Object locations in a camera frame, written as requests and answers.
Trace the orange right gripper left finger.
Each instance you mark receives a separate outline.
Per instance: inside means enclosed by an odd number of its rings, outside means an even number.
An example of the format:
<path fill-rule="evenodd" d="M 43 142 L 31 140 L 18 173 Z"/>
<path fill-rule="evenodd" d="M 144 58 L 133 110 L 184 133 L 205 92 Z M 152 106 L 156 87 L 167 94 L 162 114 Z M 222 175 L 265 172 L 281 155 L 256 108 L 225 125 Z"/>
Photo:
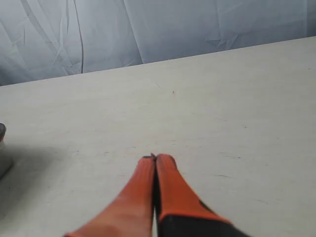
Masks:
<path fill-rule="evenodd" d="M 153 227 L 153 156 L 138 160 L 116 198 L 96 217 L 66 237 L 151 237 Z"/>

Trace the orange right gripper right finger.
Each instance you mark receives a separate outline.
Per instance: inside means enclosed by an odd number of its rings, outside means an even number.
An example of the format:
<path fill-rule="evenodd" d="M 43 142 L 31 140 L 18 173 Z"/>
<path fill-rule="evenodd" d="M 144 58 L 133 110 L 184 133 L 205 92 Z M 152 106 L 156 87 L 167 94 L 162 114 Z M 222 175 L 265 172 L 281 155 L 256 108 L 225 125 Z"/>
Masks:
<path fill-rule="evenodd" d="M 156 158 L 155 208 L 159 237 L 242 237 L 243 232 L 211 210 L 180 174 L 171 155 Z"/>

